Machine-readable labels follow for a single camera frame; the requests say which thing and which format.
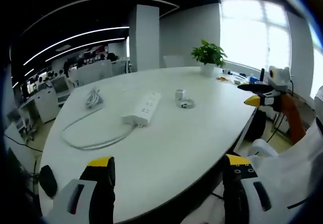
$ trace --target potted plant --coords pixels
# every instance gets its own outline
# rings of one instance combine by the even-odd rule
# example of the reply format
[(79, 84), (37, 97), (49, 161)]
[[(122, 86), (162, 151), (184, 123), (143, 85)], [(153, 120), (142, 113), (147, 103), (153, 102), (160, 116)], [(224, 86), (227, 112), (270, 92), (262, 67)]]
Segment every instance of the potted plant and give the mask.
[(194, 47), (191, 54), (194, 59), (200, 62), (201, 72), (208, 77), (212, 77), (215, 66), (219, 68), (219, 73), (222, 72), (220, 68), (223, 68), (226, 64), (223, 58), (227, 58), (227, 55), (221, 47), (205, 40), (201, 40), (201, 42), (202, 46)]

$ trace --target white pillar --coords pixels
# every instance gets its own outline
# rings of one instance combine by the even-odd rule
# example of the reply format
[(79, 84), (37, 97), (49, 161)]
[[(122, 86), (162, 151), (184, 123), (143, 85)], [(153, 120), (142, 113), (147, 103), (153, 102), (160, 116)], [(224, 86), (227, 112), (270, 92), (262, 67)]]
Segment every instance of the white pillar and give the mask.
[(133, 71), (159, 68), (159, 8), (137, 5), (129, 21)]

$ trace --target white flower pot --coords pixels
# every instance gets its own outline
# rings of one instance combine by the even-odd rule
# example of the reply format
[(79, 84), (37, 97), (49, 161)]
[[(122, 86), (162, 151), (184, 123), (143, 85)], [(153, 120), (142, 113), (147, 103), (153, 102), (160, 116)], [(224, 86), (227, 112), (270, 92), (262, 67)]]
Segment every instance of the white flower pot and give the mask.
[(222, 69), (216, 67), (214, 64), (204, 64), (200, 62), (201, 73), (207, 77), (214, 77), (222, 73)]

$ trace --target desk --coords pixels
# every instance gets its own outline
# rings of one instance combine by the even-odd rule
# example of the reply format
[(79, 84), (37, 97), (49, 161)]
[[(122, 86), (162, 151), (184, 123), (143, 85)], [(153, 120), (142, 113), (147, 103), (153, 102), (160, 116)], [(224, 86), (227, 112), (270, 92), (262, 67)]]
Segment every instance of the desk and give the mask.
[[(67, 130), (80, 145), (127, 129), (120, 118), (139, 94), (156, 91), (162, 98), (147, 128), (136, 128), (113, 146), (81, 151), (66, 145), (60, 135), (65, 126), (85, 115), (86, 95), (93, 86), (100, 89), (105, 107)], [(176, 106), (177, 89), (185, 89), (196, 107)], [(114, 156), (114, 222), (129, 220), (176, 197), (221, 159), (254, 111), (243, 103), (251, 95), (202, 76), (199, 67), (141, 71), (100, 80), (72, 92), (50, 130), (40, 165), (52, 168), (61, 190), (71, 179), (78, 179), (91, 160)], [(46, 216), (52, 200), (41, 187), (39, 197)]]

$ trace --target white power strip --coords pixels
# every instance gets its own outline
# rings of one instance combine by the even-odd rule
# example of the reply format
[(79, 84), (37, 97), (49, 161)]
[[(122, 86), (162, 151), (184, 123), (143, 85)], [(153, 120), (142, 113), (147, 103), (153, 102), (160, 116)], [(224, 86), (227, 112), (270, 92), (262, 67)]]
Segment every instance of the white power strip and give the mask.
[(148, 126), (160, 98), (161, 95), (156, 92), (145, 94), (134, 109), (128, 115), (122, 117), (122, 122), (140, 127)]

